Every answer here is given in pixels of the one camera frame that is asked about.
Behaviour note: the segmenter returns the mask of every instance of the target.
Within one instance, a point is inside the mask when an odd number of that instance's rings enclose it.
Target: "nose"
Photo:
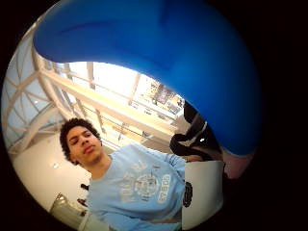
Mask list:
[[[88,141],[88,138],[86,138],[86,137],[82,137],[81,138],[81,144],[82,145],[85,145],[86,143],[88,143],[89,141]]]

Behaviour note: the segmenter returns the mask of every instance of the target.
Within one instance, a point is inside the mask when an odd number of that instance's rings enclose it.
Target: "neck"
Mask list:
[[[109,155],[102,155],[95,165],[88,167],[88,171],[91,174],[91,179],[95,180],[102,177],[108,170],[112,159]]]

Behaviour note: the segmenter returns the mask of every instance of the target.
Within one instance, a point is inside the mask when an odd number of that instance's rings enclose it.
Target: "eye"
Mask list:
[[[70,145],[74,145],[74,144],[76,144],[78,142],[78,140],[77,139],[74,139],[74,140],[72,140],[71,142],[70,142]]]

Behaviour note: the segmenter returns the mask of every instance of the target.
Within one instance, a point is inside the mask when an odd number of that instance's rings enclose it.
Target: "mouth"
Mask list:
[[[86,147],[85,150],[84,150],[84,154],[91,153],[93,149],[94,149],[94,145]]]

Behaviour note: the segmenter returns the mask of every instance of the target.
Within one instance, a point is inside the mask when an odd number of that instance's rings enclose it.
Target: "black bag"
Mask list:
[[[169,144],[170,149],[178,156],[199,155],[203,158],[203,161],[212,161],[213,159],[209,154],[192,149],[193,146],[204,146],[221,153],[210,125],[206,123],[202,115],[187,101],[184,104],[184,119],[191,126],[185,135],[174,134]],[[190,146],[180,143],[180,141],[191,141],[193,138],[195,138],[195,141]]]

